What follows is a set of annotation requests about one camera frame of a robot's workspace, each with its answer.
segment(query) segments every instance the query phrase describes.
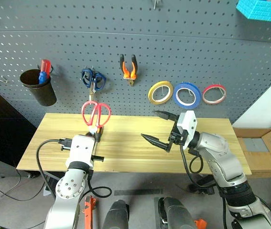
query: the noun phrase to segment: concrete floor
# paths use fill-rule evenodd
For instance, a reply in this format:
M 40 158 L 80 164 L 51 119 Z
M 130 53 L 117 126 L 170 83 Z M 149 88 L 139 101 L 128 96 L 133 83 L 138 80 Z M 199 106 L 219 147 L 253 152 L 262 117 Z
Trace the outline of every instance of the concrete floor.
M 0 189 L 9 190 L 17 177 L 0 178 Z M 19 199 L 32 197 L 41 187 L 40 177 L 23 178 L 21 183 L 10 195 Z M 113 194 L 106 199 L 98 199 L 94 210 L 94 228 L 102 227 L 105 215 L 117 199 L 123 199 L 130 205 L 129 228 L 155 229 L 155 198 L 172 196 L 178 198 L 189 210 L 194 219 L 203 218 L 208 222 L 208 229 L 223 228 L 222 201 L 218 193 L 215 195 L 191 194 L 185 191 L 189 179 L 183 174 L 147 174 L 147 173 L 95 173 L 92 186 L 108 186 Z M 271 206 L 271 178 L 250 179 L 249 183 L 255 194 L 263 198 Z M 152 195 L 122 195 L 115 196 L 115 190 L 158 189 L 162 194 Z M 0 225 L 10 229 L 25 229 L 45 220 L 46 214 L 53 204 L 51 196 L 43 196 L 41 192 L 30 201 L 18 202 L 8 197 L 0 200 Z M 78 228 L 83 227 L 83 214 L 80 214 Z M 227 212 L 228 228 L 232 217 Z M 42 229 L 43 224 L 35 227 Z

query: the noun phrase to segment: yellow tape roll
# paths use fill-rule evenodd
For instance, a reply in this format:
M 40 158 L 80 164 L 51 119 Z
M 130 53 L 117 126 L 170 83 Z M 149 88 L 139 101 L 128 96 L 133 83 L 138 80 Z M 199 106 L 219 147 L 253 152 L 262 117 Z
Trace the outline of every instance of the yellow tape roll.
M 168 93 L 162 99 L 154 99 L 153 93 L 160 87 L 167 87 Z M 148 99 L 149 99 L 150 103 L 158 105 L 158 104 L 166 103 L 172 97 L 172 95 L 173 95 L 172 84 L 169 81 L 160 81 L 150 88 L 150 90 L 148 92 Z

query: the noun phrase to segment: gray pegboard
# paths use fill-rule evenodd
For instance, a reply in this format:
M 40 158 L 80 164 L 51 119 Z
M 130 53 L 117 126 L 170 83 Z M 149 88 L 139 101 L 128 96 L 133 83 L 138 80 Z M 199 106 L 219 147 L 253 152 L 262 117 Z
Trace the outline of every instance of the gray pegboard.
M 149 0 L 86 1 L 84 7 L 82 1 L 37 2 L 0 1 L 0 76 L 8 80 L 0 83 L 0 94 L 34 125 L 45 112 L 80 112 L 88 99 L 79 80 L 85 65 L 107 77 L 95 97 L 108 103 L 114 115 L 182 111 L 172 99 L 162 105 L 148 101 L 148 90 L 158 81 L 173 86 L 191 82 L 201 91 L 221 83 L 228 90 L 226 100 L 201 102 L 195 112 L 234 122 L 271 85 L 271 22 L 243 18 L 236 1 L 163 0 L 156 10 Z M 133 87 L 122 79 L 121 53 L 129 68 L 131 54 L 137 56 L 139 76 Z M 51 107 L 40 106 L 19 81 L 41 58 L 54 66 L 58 101 Z

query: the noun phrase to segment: red tape roll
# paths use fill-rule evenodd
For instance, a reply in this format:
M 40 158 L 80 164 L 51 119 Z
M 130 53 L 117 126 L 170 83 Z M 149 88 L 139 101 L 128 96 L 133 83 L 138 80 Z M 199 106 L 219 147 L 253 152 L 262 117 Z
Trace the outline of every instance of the red tape roll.
M 208 91 L 208 90 L 211 90 L 213 88 L 219 88 L 221 93 L 222 93 L 222 97 L 220 99 L 217 99 L 215 101 L 210 101 L 210 100 L 207 100 L 205 98 L 205 93 Z M 225 100 L 227 96 L 227 90 L 224 86 L 222 86 L 221 84 L 212 84 L 212 85 L 209 85 L 206 89 L 204 89 L 204 91 L 202 92 L 202 100 L 206 103 L 206 104 L 218 104 L 222 101 Z

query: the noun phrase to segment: wooden table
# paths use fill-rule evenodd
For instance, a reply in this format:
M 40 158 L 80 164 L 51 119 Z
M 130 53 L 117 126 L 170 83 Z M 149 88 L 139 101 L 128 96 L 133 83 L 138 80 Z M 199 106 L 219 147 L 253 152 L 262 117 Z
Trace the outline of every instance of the wooden table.
M 185 173 L 179 146 L 173 145 L 170 153 L 147 142 L 143 134 L 158 137 L 160 141 L 168 142 L 168 136 L 173 121 L 150 116 L 116 116 L 112 115 L 97 146 L 98 156 L 104 156 L 104 162 L 94 163 L 95 171 L 107 172 L 160 172 Z M 46 113 L 41 124 L 29 143 L 17 169 L 38 170 L 35 152 L 38 145 L 47 139 L 62 137 L 73 138 L 77 134 L 85 134 L 88 128 L 80 114 Z M 233 154 L 242 164 L 244 173 L 251 174 L 244 153 L 235 136 L 228 119 L 198 118 L 197 131 L 216 133 L 227 139 Z M 60 150 L 58 143 L 48 143 L 40 151 L 42 168 L 45 171 L 66 171 L 65 161 L 69 151 Z M 185 154 L 189 161 L 193 157 Z M 203 174 L 211 174 L 205 162 Z

